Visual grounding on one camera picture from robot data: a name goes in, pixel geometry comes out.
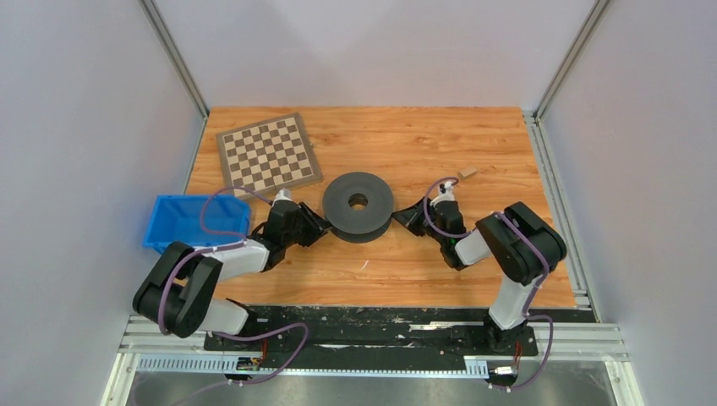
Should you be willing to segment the black perforated cable spool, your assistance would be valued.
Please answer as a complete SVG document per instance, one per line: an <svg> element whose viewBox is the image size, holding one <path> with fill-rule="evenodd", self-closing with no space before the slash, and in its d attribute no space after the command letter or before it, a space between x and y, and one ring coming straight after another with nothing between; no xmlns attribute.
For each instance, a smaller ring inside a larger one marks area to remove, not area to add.
<svg viewBox="0 0 717 406"><path fill-rule="evenodd" d="M335 178L322 196L325 219L339 239L364 244L378 239L391 224L394 198L390 186L366 172Z"/></svg>

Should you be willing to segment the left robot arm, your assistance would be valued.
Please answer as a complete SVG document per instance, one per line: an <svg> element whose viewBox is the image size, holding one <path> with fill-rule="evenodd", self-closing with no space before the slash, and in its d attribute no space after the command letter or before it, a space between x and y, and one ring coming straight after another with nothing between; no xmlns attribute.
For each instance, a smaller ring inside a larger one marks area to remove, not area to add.
<svg viewBox="0 0 717 406"><path fill-rule="evenodd" d="M171 243L140 285L132 308L163 334L215 332L226 335L236 349L248 350L259 337L259 328L249 321L252 313L233 299L215 298L217 284L269 271L288 248L309 247L330 229L331 224L304 203L277 200L266 221L238 242L203 248Z"/></svg>

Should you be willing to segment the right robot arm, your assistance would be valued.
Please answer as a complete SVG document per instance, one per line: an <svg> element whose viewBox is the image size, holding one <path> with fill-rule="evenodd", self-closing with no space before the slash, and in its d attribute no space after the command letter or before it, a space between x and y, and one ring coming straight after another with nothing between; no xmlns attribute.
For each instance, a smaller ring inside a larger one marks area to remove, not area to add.
<svg viewBox="0 0 717 406"><path fill-rule="evenodd" d="M537 290L566 258L564 239L521 201L476 222L469 232L458 203L425 198L391 217L415 236L429 236L445 263L458 271L493 257L503 272L499 293L484 317L483 341L504 353L527 325Z"/></svg>

